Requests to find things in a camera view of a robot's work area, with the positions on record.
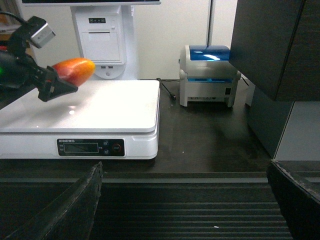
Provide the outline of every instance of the label printer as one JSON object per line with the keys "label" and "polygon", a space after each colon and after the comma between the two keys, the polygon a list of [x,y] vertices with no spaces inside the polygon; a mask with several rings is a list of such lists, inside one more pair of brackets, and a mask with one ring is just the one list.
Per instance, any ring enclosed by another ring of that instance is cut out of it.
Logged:
{"label": "label printer", "polygon": [[186,45],[180,52],[180,105],[188,102],[235,102],[241,73],[229,63],[223,45]]}

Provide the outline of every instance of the scale display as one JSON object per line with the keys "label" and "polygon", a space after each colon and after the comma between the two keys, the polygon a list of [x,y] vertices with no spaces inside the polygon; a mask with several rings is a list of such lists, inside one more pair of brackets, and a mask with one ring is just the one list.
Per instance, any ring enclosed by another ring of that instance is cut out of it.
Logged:
{"label": "scale display", "polygon": [[67,139],[56,141],[59,156],[124,157],[123,139]]}

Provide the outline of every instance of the black table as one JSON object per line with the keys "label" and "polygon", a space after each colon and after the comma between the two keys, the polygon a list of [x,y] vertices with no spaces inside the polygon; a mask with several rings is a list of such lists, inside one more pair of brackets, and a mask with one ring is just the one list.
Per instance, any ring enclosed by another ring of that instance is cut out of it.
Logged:
{"label": "black table", "polygon": [[[157,156],[102,160],[92,239],[291,239],[266,178],[271,158],[247,125],[247,85],[239,82],[228,108],[222,102],[183,107],[179,83],[164,84],[177,100],[161,89]],[[98,161],[0,160],[0,230],[8,234],[34,216]],[[319,177],[318,162],[283,164]]]}

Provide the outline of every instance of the mango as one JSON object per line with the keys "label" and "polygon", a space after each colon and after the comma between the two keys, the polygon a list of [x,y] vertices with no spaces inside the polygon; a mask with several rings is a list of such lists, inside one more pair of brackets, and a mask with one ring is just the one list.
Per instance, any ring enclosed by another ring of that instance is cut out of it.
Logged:
{"label": "mango", "polygon": [[96,65],[90,59],[76,57],[56,63],[52,66],[58,76],[77,87],[86,82],[95,72]]}

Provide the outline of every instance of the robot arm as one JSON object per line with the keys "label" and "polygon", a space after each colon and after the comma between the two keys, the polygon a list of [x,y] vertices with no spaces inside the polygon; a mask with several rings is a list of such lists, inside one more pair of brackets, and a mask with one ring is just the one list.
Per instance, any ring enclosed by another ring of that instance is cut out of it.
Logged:
{"label": "robot arm", "polygon": [[[0,14],[12,16],[7,12]],[[17,89],[26,83],[33,84],[39,90],[38,98],[44,102],[76,92],[78,87],[60,79],[54,68],[40,67],[26,54],[27,41],[42,48],[55,36],[47,22],[36,16],[28,21],[19,18],[19,22],[21,26],[11,35],[7,51],[0,50],[0,86]]]}

